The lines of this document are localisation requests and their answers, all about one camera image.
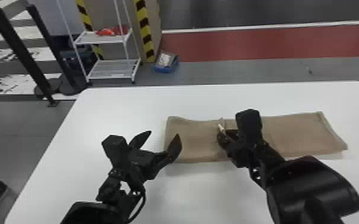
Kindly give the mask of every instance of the red object on shelf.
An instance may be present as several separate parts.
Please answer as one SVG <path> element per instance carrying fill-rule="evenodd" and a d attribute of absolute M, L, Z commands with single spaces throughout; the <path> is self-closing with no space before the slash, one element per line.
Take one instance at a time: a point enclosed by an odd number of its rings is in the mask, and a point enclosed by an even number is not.
<path fill-rule="evenodd" d="M 112 28 L 112 30 L 117 35 L 126 35 L 128 33 L 128 26 L 127 25 L 122 25 L 123 34 L 121 34 L 120 26 L 115 26 L 115 27 Z"/>
<path fill-rule="evenodd" d="M 126 35 L 128 33 L 128 27 L 126 25 L 122 25 L 122 32 L 123 35 Z M 96 34 L 99 36 L 116 36 L 116 35 L 121 35 L 121 29 L 120 26 L 104 28 L 96 31 Z"/>
<path fill-rule="evenodd" d="M 116 36 L 116 33 L 113 31 L 113 29 L 109 28 L 98 30 L 96 31 L 96 34 L 99 36 Z"/>

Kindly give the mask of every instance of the beige towel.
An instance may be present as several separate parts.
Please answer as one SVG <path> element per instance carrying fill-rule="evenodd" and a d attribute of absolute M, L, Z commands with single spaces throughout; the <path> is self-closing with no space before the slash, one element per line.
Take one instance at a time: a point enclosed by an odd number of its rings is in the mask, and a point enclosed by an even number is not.
<path fill-rule="evenodd" d="M 283 157 L 331 154 L 347 149 L 322 112 L 263 117 L 262 122 L 264 139 Z M 227 160 L 216 140 L 217 124 L 227 130 L 237 129 L 236 121 L 231 119 L 195 121 L 169 117 L 164 149 L 179 134 L 182 152 L 177 163 Z"/>

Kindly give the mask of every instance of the white wire shelf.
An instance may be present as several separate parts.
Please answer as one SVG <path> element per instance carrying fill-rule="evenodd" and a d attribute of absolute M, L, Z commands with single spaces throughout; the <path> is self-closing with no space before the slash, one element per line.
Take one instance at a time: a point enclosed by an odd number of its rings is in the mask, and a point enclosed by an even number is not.
<path fill-rule="evenodd" d="M 89 79 L 127 78 L 135 80 L 141 59 L 97 61 L 88 74 Z"/>
<path fill-rule="evenodd" d="M 78 38 L 74 41 L 76 45 L 84 45 L 84 44 L 100 44 L 100 43 L 126 43 L 128 38 L 132 34 L 132 28 L 128 30 L 128 33 L 124 35 L 124 39 L 122 35 L 117 36 L 99 36 L 93 31 L 84 31 L 79 35 Z"/>

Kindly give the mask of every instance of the gray floor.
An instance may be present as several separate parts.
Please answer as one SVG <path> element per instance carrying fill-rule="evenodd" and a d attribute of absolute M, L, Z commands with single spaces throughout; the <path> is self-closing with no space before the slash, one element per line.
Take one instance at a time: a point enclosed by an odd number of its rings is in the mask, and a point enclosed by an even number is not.
<path fill-rule="evenodd" d="M 180 63 L 172 74 L 144 65 L 135 86 L 324 80 L 359 80 L 359 57 Z M 94 86 L 133 85 L 103 81 Z M 46 107 L 46 102 L 0 102 L 0 179 L 11 188 L 0 203 L 0 223 L 72 105 L 73 101 L 62 101 L 57 108 Z"/>
<path fill-rule="evenodd" d="M 0 179 L 10 190 L 0 203 L 0 223 L 23 189 L 73 101 L 0 102 Z"/>

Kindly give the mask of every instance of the cable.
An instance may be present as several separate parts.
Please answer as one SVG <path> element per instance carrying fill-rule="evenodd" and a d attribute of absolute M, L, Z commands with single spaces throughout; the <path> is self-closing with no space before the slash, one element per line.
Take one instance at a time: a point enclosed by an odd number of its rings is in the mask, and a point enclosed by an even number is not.
<path fill-rule="evenodd" d="M 143 191 L 142 192 L 142 204 L 139 206 L 138 210 L 134 213 L 134 215 L 131 218 L 128 219 L 126 224 L 129 224 L 132 221 L 134 221 L 134 219 L 139 215 L 139 213 L 141 213 L 141 210 L 143 209 L 143 206 L 145 206 L 145 203 L 146 203 L 146 194 Z"/>

